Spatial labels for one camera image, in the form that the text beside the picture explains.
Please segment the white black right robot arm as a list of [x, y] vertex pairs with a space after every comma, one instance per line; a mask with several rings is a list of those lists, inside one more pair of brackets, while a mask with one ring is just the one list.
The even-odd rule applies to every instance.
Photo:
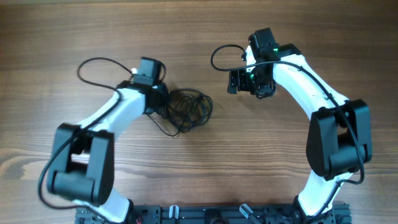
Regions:
[[285, 88], [310, 120], [306, 157], [311, 167], [293, 205], [293, 222], [322, 222], [343, 184], [359, 185], [372, 158], [369, 107], [349, 100], [310, 68], [294, 44], [279, 45], [270, 28], [255, 31], [241, 56], [246, 65], [229, 68], [227, 92], [247, 91], [259, 99]]

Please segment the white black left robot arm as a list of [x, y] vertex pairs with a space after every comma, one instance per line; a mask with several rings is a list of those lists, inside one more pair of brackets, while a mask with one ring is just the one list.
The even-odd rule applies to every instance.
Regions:
[[121, 196], [114, 185], [114, 143], [138, 117], [150, 115], [169, 102], [163, 79], [165, 65], [142, 57], [137, 71], [118, 86], [103, 85], [113, 96], [90, 117], [72, 125], [61, 124], [53, 142], [52, 155], [39, 177], [50, 194], [72, 201], [105, 223], [142, 223], [132, 200]]

